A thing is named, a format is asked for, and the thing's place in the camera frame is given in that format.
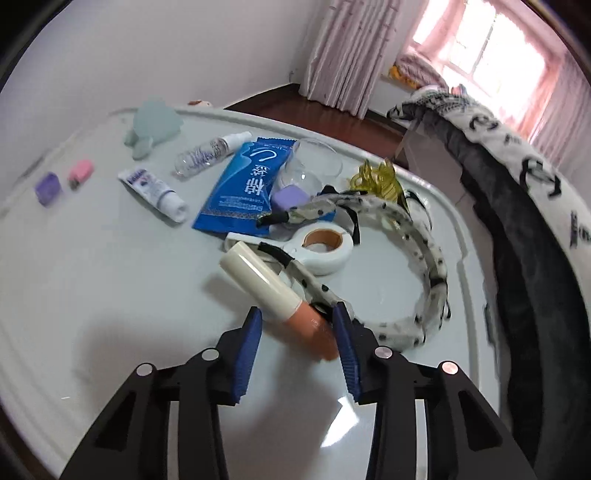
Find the white tube cap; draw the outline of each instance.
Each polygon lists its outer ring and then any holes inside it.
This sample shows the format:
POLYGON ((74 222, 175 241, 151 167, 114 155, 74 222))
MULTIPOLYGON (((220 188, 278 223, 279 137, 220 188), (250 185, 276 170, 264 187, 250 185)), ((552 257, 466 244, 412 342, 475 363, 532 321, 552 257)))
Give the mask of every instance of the white tube cap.
POLYGON ((222 139, 228 146, 228 153, 234 153, 244 142, 250 142, 252 140, 252 133, 242 132, 240 134, 224 135, 222 139))
POLYGON ((160 199, 158 210, 177 223, 184 222, 189 211, 187 204, 181 200, 181 197, 176 192, 168 192, 164 195, 160 199))

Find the purple object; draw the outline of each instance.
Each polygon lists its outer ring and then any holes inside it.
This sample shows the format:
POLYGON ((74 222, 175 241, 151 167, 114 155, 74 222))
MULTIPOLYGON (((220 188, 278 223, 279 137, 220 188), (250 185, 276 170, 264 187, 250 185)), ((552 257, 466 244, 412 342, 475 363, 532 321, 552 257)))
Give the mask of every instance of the purple object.
POLYGON ((304 205, 310 201, 310 195, 297 185, 288 185, 271 196, 273 210, 286 211, 292 207, 304 205))
POLYGON ((60 179, 53 172, 48 172, 37 185, 35 193, 39 203, 43 206, 49 205, 61 192, 60 179))

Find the silver screw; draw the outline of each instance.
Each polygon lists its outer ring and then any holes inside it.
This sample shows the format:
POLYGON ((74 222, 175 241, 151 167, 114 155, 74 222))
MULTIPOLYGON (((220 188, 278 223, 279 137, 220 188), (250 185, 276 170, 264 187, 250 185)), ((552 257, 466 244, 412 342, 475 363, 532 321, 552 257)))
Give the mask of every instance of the silver screw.
POLYGON ((375 356, 379 358, 390 358, 392 356, 392 350, 387 346, 379 346, 374 350, 375 356))
POLYGON ((458 366, 454 362, 445 362, 441 366, 441 369, 449 375, 455 375, 459 370, 458 366))
POLYGON ((215 348, 208 348, 204 350, 201 354, 201 358, 203 358, 207 362, 211 362, 216 360, 220 356, 220 352, 218 352, 215 348))
POLYGON ((135 373, 138 374, 140 377, 146 377, 150 373, 152 373, 154 367, 150 364, 141 364, 138 368, 135 369, 135 373))

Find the orange and cream tube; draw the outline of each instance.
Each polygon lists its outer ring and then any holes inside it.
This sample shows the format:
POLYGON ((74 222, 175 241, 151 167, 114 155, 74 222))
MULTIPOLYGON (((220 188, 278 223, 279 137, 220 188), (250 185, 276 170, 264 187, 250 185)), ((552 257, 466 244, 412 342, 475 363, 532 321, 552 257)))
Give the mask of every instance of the orange and cream tube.
POLYGON ((335 337, 326 320, 287 287, 244 242, 234 245, 222 257, 220 266, 316 355, 325 360, 339 356, 335 337))

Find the clear spray bottle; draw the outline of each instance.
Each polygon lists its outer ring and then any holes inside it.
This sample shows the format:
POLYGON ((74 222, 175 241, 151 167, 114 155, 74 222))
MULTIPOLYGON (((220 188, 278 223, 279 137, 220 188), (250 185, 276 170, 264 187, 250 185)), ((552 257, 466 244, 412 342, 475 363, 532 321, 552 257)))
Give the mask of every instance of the clear spray bottle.
POLYGON ((214 138, 207 143, 203 143, 198 147, 179 154, 174 162, 174 169, 180 177, 192 177, 200 171, 222 161, 226 155, 234 153, 244 142, 248 142, 251 139, 252 133, 250 132, 214 138))

